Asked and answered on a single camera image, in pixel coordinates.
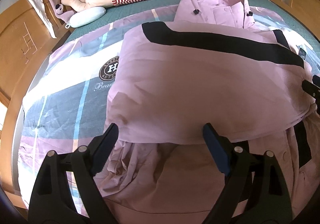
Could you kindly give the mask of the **pink hooded jacket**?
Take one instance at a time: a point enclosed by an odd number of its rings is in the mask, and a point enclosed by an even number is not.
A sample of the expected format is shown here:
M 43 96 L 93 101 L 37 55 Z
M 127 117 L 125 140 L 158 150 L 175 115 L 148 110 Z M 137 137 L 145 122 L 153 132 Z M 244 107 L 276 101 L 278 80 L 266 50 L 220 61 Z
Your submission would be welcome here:
M 302 89 L 311 66 L 282 31 L 254 24 L 247 0 L 181 0 L 172 22 L 124 37 L 107 95 L 118 141 L 99 190 L 119 223 L 201 223 L 224 176 L 210 123 L 249 151 L 270 150 L 297 216 L 319 185 L 319 115 Z

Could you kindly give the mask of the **plaid pink grey quilt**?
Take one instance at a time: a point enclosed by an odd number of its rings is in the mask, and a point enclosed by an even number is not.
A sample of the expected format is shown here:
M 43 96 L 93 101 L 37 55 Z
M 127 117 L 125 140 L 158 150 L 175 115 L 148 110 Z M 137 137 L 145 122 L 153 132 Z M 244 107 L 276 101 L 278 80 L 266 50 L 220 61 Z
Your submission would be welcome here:
M 18 184 L 28 206 L 40 165 L 50 150 L 64 154 L 103 132 L 111 82 L 102 65 L 120 53 L 124 34 L 150 21 L 173 21 L 177 5 L 136 13 L 66 42 L 44 63 L 22 103 Z

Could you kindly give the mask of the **wooden headboard left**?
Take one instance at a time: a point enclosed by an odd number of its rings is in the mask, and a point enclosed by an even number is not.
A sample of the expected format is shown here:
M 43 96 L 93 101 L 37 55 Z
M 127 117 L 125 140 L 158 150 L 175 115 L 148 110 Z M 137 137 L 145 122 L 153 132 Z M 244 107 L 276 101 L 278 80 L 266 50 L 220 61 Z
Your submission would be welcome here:
M 1 185 L 10 195 L 18 193 L 13 157 L 19 145 L 14 134 L 22 99 L 44 60 L 70 34 L 49 0 L 43 2 L 55 38 L 28 0 L 19 0 L 1 13 L 1 102 L 7 107 L 1 133 Z

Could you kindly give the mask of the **small purple plush toy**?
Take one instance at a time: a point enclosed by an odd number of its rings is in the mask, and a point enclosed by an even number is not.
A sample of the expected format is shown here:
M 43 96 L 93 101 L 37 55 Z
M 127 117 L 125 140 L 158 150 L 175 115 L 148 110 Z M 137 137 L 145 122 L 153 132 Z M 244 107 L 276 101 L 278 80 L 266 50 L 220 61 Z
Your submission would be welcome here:
M 75 14 L 74 10 L 64 11 L 63 4 L 57 4 L 54 6 L 55 16 L 58 19 L 61 19 L 66 24 L 69 22 L 70 18 Z

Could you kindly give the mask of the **light blue neck pillow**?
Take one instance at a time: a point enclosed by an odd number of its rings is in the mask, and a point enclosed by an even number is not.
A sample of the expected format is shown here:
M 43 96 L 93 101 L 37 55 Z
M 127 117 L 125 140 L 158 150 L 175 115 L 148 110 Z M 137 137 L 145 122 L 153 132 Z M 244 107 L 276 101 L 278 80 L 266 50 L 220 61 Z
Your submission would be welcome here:
M 72 15 L 69 22 L 67 22 L 67 24 L 65 25 L 65 28 L 79 28 L 81 26 L 90 24 L 102 17 L 105 13 L 106 9 L 104 7 L 88 8 Z

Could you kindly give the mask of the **white towel on headboard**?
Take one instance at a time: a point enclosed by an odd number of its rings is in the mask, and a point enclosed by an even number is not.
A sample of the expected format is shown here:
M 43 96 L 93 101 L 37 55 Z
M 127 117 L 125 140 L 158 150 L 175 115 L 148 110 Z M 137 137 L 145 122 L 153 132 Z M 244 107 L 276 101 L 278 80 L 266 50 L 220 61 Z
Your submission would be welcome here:
M 55 35 L 54 29 L 53 29 L 53 25 L 49 21 L 47 15 L 46 15 L 46 11 L 45 11 L 45 6 L 44 6 L 44 3 L 43 3 L 43 0 L 28 0 L 28 1 L 31 4 L 31 6 L 33 7 L 33 9 L 35 10 L 35 12 L 37 13 L 37 15 L 39 16 L 39 18 L 42 20 L 44 25 L 46 26 L 50 36 L 52 38 L 56 39 L 56 35 Z

